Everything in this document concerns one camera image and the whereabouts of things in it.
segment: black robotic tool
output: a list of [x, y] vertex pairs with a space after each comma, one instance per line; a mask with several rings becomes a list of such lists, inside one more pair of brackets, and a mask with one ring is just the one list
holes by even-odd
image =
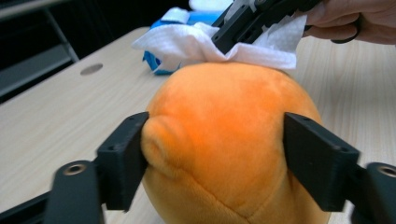
[[[73, 161], [55, 174], [52, 189], [0, 214], [0, 223], [105, 223], [108, 210], [128, 211], [147, 168], [141, 131], [148, 112], [127, 118], [97, 149], [94, 161]], [[359, 151], [312, 119], [286, 113], [289, 169], [323, 211], [354, 205], [354, 224], [396, 223], [396, 167], [357, 164]]]
[[[286, 16], [291, 16], [297, 10], [306, 12], [312, 9], [320, 0], [255, 0], [255, 11], [248, 5], [242, 5], [226, 22], [224, 20], [227, 8], [212, 24], [220, 29], [212, 36], [212, 42], [224, 54], [236, 43], [252, 44], [261, 34], [262, 27], [269, 28], [280, 22]], [[352, 22], [357, 33], [345, 40], [332, 40], [336, 44], [344, 44], [353, 40], [360, 32], [360, 19]]]

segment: table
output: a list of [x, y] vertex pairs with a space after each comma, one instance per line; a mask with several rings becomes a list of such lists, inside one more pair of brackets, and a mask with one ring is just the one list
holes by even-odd
[[[146, 31], [132, 31], [0, 105], [0, 212], [48, 191], [62, 165], [93, 160], [124, 118], [145, 110], [167, 79], [130, 48]], [[306, 37], [297, 52], [290, 75], [312, 96], [324, 125], [362, 151], [362, 165], [396, 164], [396, 48]], [[330, 223], [347, 220], [348, 213], [333, 214]], [[129, 213], [106, 212], [106, 221], [163, 223], [141, 187]]]

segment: stuffed animal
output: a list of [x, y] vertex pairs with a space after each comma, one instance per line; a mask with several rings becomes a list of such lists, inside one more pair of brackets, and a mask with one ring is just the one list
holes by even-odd
[[143, 185], [166, 223], [326, 223], [288, 170], [283, 116], [320, 122], [286, 73], [246, 63], [176, 71], [148, 105]]

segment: orange plush toy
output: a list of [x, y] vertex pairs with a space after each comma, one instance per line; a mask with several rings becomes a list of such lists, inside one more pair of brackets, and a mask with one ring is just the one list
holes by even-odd
[[246, 63], [175, 72], [148, 105], [145, 190], [166, 223], [304, 223], [329, 218], [288, 170], [283, 116], [320, 122], [287, 74]]

